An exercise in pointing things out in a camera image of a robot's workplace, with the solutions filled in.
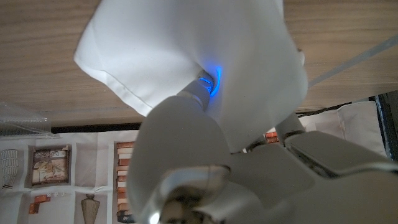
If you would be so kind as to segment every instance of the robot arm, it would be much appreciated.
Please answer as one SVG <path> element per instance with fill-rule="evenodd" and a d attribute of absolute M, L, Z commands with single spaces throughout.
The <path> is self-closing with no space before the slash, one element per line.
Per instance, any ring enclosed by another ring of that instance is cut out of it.
<path fill-rule="evenodd" d="M 203 74 L 143 122 L 127 194 L 140 223 L 395 223 L 398 165 L 336 137 L 305 133 L 291 114 L 281 144 L 230 154 L 204 111 Z"/>

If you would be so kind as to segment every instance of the wooden surface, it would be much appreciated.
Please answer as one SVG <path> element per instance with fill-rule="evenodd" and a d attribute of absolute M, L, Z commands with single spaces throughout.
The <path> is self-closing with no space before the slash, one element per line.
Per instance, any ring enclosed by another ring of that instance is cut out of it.
<path fill-rule="evenodd" d="M 143 117 L 82 72 L 73 53 L 97 0 L 0 2 L 0 101 L 38 111 L 53 126 L 140 122 Z M 285 0 L 309 79 L 398 34 L 398 1 Z M 314 110 L 398 90 L 393 47 L 308 91 Z"/>

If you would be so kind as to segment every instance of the wood grain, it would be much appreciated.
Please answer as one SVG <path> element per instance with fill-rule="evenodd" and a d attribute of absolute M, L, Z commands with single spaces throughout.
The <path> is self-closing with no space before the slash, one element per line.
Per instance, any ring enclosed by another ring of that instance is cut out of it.
<path fill-rule="evenodd" d="M 38 111 L 53 126 L 141 122 L 73 53 L 99 0 L 0 2 L 0 101 Z M 309 79 L 398 34 L 398 1 L 285 0 L 285 20 Z M 398 89 L 398 49 L 312 87 L 300 110 Z"/>
<path fill-rule="evenodd" d="M 98 1 L 0 3 L 0 101 L 38 111 L 53 126 L 141 122 L 73 53 Z"/>
<path fill-rule="evenodd" d="M 289 32 L 305 53 L 309 80 L 398 34 L 398 1 L 285 0 L 284 7 Z M 397 60 L 393 47 L 313 86 L 298 110 L 398 90 Z"/>

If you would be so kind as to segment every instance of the blue led light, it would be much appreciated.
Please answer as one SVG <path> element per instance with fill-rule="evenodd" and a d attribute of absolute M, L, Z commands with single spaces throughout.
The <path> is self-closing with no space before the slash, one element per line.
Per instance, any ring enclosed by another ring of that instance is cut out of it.
<path fill-rule="evenodd" d="M 221 74 L 223 73 L 223 69 L 221 67 L 217 67 L 216 71 L 217 71 L 217 84 L 216 84 L 216 87 L 214 88 L 214 90 L 210 93 L 210 96 L 216 95 L 218 88 L 220 87 L 220 83 L 221 83 Z"/>
<path fill-rule="evenodd" d="M 199 80 L 205 81 L 205 82 L 207 82 L 207 83 L 209 83 L 211 85 L 211 81 L 207 80 L 206 78 L 200 78 Z"/>

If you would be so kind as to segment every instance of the vase illustration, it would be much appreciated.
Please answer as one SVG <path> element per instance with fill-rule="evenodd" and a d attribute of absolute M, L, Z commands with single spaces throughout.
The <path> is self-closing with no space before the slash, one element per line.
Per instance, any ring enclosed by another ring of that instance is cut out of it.
<path fill-rule="evenodd" d="M 93 194 L 86 194 L 86 197 L 86 199 L 81 201 L 81 209 L 83 210 L 85 224 L 94 224 L 100 202 L 94 200 Z"/>

